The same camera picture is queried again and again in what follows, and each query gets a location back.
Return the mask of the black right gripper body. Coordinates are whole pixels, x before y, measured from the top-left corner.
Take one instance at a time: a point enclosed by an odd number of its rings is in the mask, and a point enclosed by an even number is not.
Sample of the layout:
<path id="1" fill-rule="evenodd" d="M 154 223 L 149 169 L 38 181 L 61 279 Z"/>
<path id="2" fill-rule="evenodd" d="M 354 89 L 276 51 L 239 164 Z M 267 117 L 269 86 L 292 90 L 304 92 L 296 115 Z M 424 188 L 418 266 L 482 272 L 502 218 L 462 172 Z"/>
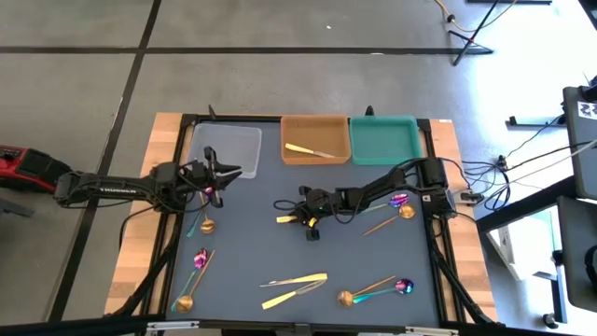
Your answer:
<path id="1" fill-rule="evenodd" d="M 334 195 L 323 189 L 312 189 L 306 186 L 301 186 L 298 192 L 304 197 L 304 201 L 298 205 L 298 209 L 306 213 L 306 217 L 302 219 L 308 219 L 308 225 L 304 225 L 306 238 L 308 241 L 318 241 L 320 234 L 316 224 L 322 218 L 333 215 L 336 205 Z"/>

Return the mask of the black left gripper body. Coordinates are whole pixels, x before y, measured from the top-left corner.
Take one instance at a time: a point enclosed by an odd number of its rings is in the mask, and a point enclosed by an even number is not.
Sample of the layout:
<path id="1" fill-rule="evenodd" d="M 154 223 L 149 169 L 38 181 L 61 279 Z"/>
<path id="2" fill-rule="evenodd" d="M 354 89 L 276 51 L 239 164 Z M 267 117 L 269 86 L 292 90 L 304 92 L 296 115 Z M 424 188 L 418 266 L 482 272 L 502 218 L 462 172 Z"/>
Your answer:
<path id="1" fill-rule="evenodd" d="M 206 162 L 195 160 L 191 164 L 191 182 L 197 189 L 201 189 L 207 194 L 209 201 L 215 208 L 221 208 L 223 201 L 220 190 L 222 190 L 223 185 L 219 174 L 222 166 L 217 160 L 216 152 L 212 147 L 205 147 L 203 154 Z"/>

